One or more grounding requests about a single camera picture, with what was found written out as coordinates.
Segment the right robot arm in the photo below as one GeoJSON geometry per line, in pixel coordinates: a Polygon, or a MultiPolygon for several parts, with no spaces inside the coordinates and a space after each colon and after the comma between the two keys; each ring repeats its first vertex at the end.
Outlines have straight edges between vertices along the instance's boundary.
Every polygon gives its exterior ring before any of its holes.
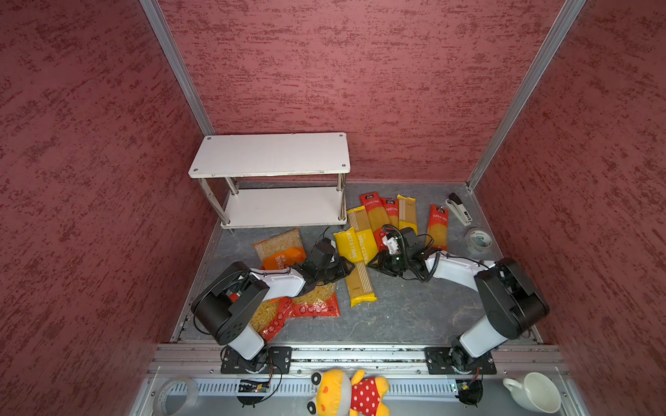
{"type": "Polygon", "coordinates": [[[451,343],[445,367],[457,374],[470,374],[491,358],[490,351],[519,338],[547,317],[550,306],[534,281],[511,258],[487,265],[480,260],[456,256],[423,241],[411,228],[382,227],[383,249],[369,267],[384,275],[416,281],[447,280],[476,291],[484,317],[451,343]]]}

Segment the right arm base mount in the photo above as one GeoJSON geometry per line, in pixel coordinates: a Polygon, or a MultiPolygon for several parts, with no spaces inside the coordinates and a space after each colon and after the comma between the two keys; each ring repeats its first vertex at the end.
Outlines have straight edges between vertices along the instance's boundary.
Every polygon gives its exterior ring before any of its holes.
{"type": "Polygon", "coordinates": [[[423,350],[431,375],[495,375],[497,369],[490,352],[474,358],[462,347],[427,347],[423,350]]]}

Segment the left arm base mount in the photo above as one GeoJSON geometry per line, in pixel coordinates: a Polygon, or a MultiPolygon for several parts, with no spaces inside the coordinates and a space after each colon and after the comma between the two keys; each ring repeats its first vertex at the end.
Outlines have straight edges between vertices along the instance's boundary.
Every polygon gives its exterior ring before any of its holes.
{"type": "Polygon", "coordinates": [[[220,352],[222,374],[288,374],[291,367],[291,347],[263,347],[251,360],[225,347],[220,352]]]}

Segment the yellow spaghetti pack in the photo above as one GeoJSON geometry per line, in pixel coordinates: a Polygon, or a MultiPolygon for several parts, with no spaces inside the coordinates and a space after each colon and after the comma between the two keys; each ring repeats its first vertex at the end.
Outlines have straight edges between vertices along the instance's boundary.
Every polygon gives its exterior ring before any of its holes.
{"type": "Polygon", "coordinates": [[[398,229],[410,228],[415,234],[418,234],[416,199],[398,195],[397,201],[399,214],[398,229]]]}
{"type": "Polygon", "coordinates": [[[350,226],[355,230],[364,263],[367,265],[379,252],[368,213],[364,206],[359,206],[349,209],[347,218],[350,226]]]}
{"type": "Polygon", "coordinates": [[[375,291],[369,279],[362,247],[354,228],[334,234],[339,255],[350,261],[354,269],[345,278],[350,306],[354,308],[361,303],[374,303],[377,300],[375,291]]]}

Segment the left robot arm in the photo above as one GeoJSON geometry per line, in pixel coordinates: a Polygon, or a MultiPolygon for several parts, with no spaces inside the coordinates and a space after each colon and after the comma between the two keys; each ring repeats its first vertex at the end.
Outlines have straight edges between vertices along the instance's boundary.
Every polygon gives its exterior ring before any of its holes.
{"type": "Polygon", "coordinates": [[[191,305],[194,327],[247,361],[266,350],[266,341],[250,325],[262,303],[305,296],[320,285],[348,277],[355,265],[338,254],[327,237],[317,241],[305,261],[281,270],[260,270],[235,262],[191,305]]]}

